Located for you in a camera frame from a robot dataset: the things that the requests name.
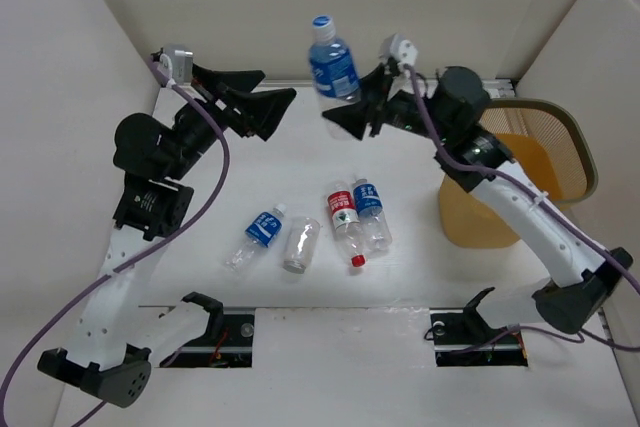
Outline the red label plastic bottle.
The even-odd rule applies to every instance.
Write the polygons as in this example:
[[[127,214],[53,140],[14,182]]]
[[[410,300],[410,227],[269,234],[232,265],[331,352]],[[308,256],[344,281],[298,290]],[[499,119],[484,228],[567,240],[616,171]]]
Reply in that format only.
[[[363,267],[366,263],[364,233],[348,185],[344,181],[331,183],[326,202],[335,239],[344,258],[352,268]]]

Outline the clear unlabelled plastic bottle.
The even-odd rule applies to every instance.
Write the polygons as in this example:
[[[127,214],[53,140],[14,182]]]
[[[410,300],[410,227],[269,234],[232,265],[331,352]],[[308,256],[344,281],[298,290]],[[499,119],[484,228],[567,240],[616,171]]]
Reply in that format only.
[[[283,256],[283,268],[304,273],[311,265],[318,243],[321,225],[310,217],[293,219]]]

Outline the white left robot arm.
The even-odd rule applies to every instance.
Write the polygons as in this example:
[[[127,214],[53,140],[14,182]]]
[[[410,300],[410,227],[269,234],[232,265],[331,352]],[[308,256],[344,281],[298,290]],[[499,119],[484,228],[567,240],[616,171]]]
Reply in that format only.
[[[133,324],[144,292],[168,245],[193,226],[194,191],[183,178],[225,131],[270,138],[295,99],[292,88],[259,91],[259,70],[180,69],[166,55],[152,61],[161,85],[184,104],[171,125],[135,113],[118,125],[114,165],[124,190],[96,282],[78,297],[84,311],[68,344],[43,352],[38,370],[120,408],[131,406],[151,371],[183,345],[222,334],[222,304],[191,292],[165,316]]]

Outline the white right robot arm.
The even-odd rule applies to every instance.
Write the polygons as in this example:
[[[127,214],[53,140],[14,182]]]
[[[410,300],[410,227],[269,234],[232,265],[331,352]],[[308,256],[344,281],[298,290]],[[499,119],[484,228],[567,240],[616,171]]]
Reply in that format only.
[[[578,229],[528,178],[509,148],[481,126],[491,103],[471,69],[447,68],[433,95],[421,93],[419,74],[405,64],[379,65],[363,78],[359,102],[323,112],[356,139],[384,124],[429,138],[447,177],[489,207],[538,257],[549,276],[500,295],[486,288],[462,309],[465,334],[483,344],[544,322],[564,334],[584,334],[587,321],[630,274],[631,255],[608,250]]]

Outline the blue label bottle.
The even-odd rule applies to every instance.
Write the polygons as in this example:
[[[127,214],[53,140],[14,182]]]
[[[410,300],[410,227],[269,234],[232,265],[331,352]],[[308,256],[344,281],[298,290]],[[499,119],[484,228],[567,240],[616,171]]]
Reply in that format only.
[[[361,97],[359,76],[351,50],[337,35],[333,18],[315,17],[312,31],[308,60],[316,92],[327,109],[357,103]]]
[[[224,261],[234,273],[243,274],[262,256],[278,237],[283,227],[287,206],[279,203],[258,214],[244,230],[244,239]]]
[[[366,177],[357,175],[352,185],[352,194],[369,249],[374,252],[387,251],[393,238],[376,186]]]

